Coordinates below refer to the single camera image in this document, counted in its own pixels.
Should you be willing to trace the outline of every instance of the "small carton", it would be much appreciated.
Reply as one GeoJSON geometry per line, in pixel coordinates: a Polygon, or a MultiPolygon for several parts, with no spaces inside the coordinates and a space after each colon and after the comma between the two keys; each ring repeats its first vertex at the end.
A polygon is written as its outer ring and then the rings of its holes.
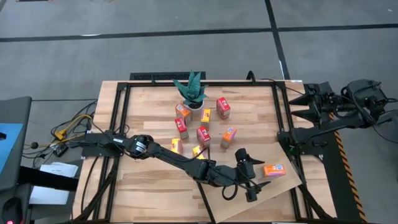
{"type": "Polygon", "coordinates": [[[221,140],[221,146],[227,149],[232,140],[235,138],[235,134],[237,131],[238,130],[236,128],[229,127],[223,135],[223,138],[221,140]]]}
{"type": "MultiPolygon", "coordinates": [[[[200,146],[194,147],[194,148],[192,149],[192,155],[193,155],[193,157],[197,156],[200,152],[202,152],[202,150],[203,150],[203,149],[202,149],[200,146]]],[[[203,155],[204,153],[205,153],[205,152],[201,153],[201,154],[197,157],[197,159],[206,159],[205,155],[203,155]]]]}
{"type": "Polygon", "coordinates": [[[200,126],[205,127],[207,131],[209,131],[210,127],[210,112],[210,109],[203,109],[201,111],[200,126]]]}
{"type": "Polygon", "coordinates": [[[210,146],[211,138],[205,127],[200,126],[197,129],[197,139],[201,147],[206,148],[210,146]]]}
{"type": "Polygon", "coordinates": [[[182,155],[183,153],[183,147],[182,147],[182,142],[180,139],[172,139],[172,148],[170,149],[172,152],[178,153],[182,155]]]}
{"type": "Polygon", "coordinates": [[[177,118],[174,120],[175,121],[175,125],[177,125],[177,129],[180,133],[181,139],[186,139],[189,137],[188,135],[188,129],[184,123],[183,118],[177,118]]]}
{"type": "Polygon", "coordinates": [[[265,165],[262,168],[261,182],[272,181],[278,177],[282,177],[286,174],[285,168],[282,164],[265,165]]]}
{"type": "Polygon", "coordinates": [[[224,97],[217,100],[217,113],[222,119],[228,118],[231,112],[231,107],[227,103],[224,97]]]}
{"type": "Polygon", "coordinates": [[[189,123],[191,123],[191,120],[192,120],[191,111],[188,110],[181,103],[179,103],[175,106],[175,114],[177,115],[178,118],[182,118],[184,120],[185,125],[188,125],[189,123]]]}

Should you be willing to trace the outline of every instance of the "gray floor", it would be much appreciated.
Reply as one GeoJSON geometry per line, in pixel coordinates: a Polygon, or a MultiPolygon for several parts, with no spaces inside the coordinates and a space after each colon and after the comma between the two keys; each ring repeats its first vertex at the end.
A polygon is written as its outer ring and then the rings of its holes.
{"type": "MultiPolygon", "coordinates": [[[[279,27],[398,22],[395,0],[271,2],[279,27]]],[[[270,27],[264,1],[8,0],[0,12],[0,37],[236,27],[270,27]]],[[[286,32],[280,39],[291,79],[330,81],[339,90],[350,80],[373,78],[388,96],[398,98],[398,29],[286,32]]],[[[190,69],[205,70],[208,79],[244,78],[248,70],[257,78],[282,78],[271,33],[14,42],[0,43],[0,98],[96,98],[102,80],[190,69]]],[[[50,129],[87,103],[33,102],[26,142],[49,142],[50,129]]],[[[398,140],[393,125],[379,130],[398,140]]],[[[372,129],[346,129],[341,135],[368,220],[396,223],[396,145],[372,129]]],[[[79,158],[80,150],[72,149],[59,160],[79,158]]],[[[32,161],[22,163],[31,166],[32,161]]]]}

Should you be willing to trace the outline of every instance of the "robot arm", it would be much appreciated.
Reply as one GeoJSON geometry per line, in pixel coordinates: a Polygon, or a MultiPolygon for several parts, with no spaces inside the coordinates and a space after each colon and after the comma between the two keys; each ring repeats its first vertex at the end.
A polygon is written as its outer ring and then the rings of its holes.
{"type": "Polygon", "coordinates": [[[149,157],[160,159],[184,170],[193,180],[213,187],[229,187],[232,185],[242,187],[246,190],[248,202],[256,201],[256,195],[261,191],[261,188],[270,183],[255,184],[251,180],[256,177],[253,165],[264,162],[252,159],[246,153],[245,148],[236,151],[237,166],[232,168],[224,165],[217,166],[216,161],[196,159],[195,157],[187,158],[174,153],[154,142],[152,136],[149,135],[138,135],[126,139],[115,136],[110,131],[105,131],[105,134],[113,140],[113,142],[106,144],[107,147],[115,149],[115,145],[117,145],[133,159],[147,159],[149,157]]]}
{"type": "Polygon", "coordinates": [[[368,128],[388,122],[398,111],[386,113],[389,99],[381,90],[381,83],[374,80],[356,80],[334,93],[328,82],[309,84],[306,94],[289,102],[291,105],[308,105],[309,110],[293,111],[292,114],[315,124],[313,128],[293,128],[289,131],[290,143],[306,144],[311,138],[342,128],[368,128]],[[327,121],[333,113],[337,118],[327,121]]]}

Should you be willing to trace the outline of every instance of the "green plant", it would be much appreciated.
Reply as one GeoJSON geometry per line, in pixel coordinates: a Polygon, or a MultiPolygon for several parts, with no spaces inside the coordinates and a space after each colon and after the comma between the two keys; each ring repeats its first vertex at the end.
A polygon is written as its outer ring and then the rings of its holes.
{"type": "Polygon", "coordinates": [[[203,101],[207,96],[205,95],[205,88],[208,85],[200,86],[200,72],[196,75],[191,70],[189,74],[188,86],[179,83],[177,80],[173,80],[174,85],[178,88],[180,94],[185,98],[184,104],[197,104],[203,101]]]}

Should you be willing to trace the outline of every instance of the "wooden tabletop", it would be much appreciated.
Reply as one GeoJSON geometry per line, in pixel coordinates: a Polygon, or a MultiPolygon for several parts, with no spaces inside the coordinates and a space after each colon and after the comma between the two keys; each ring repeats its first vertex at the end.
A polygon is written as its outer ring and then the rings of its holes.
{"type": "MultiPolygon", "coordinates": [[[[94,118],[95,124],[101,129],[109,127],[117,83],[106,81],[102,84],[94,118]]],[[[303,92],[302,83],[286,81],[286,84],[288,87],[303,92]]],[[[268,86],[211,86],[206,89],[206,94],[209,98],[205,100],[205,108],[211,109],[212,112],[210,123],[211,159],[218,161],[218,164],[234,167],[236,165],[234,152],[245,147],[253,158],[263,160],[266,164],[283,164],[287,169],[286,176],[266,186],[258,195],[259,200],[251,203],[246,202],[243,189],[239,189],[234,200],[227,202],[222,199],[220,188],[204,185],[216,221],[294,221],[288,189],[297,186],[300,181],[276,140],[276,132],[279,129],[271,88],[268,86]],[[215,101],[221,96],[227,99],[232,108],[231,116],[226,120],[219,119],[215,111],[215,101]],[[237,128],[238,133],[232,145],[228,149],[222,149],[220,148],[221,136],[229,126],[237,128]]],[[[280,92],[279,95],[282,116],[286,122],[280,92]]],[[[288,90],[290,100],[298,95],[298,93],[288,90]]],[[[174,123],[174,106],[181,100],[175,87],[133,87],[126,119],[126,124],[130,127],[127,136],[150,134],[163,147],[170,148],[171,139],[178,137],[174,123]]],[[[117,121],[120,121],[122,103],[121,100],[117,121]]],[[[293,106],[291,110],[301,110],[302,108],[293,106]]],[[[188,125],[190,138],[183,141],[184,156],[186,157],[192,157],[192,147],[197,145],[195,130],[199,127],[199,120],[199,115],[195,115],[193,122],[188,125]]],[[[296,117],[294,117],[294,123],[296,127],[312,125],[308,121],[296,117]]],[[[302,160],[308,189],[325,211],[335,216],[323,164],[313,156],[302,156],[302,160]]],[[[93,161],[93,158],[87,158],[83,163],[73,204],[74,216],[80,214],[83,188],[93,161]]],[[[98,159],[88,181],[84,207],[96,193],[102,161],[102,158],[98,159]]],[[[226,195],[231,192],[232,188],[227,189],[226,195]]],[[[100,217],[104,217],[107,194],[106,192],[103,197],[100,217]]],[[[299,191],[298,196],[300,197],[300,210],[302,216],[305,217],[302,196],[299,191]]],[[[135,161],[127,156],[121,158],[111,222],[208,221],[210,219],[198,187],[184,171],[157,159],[135,161]]]]}

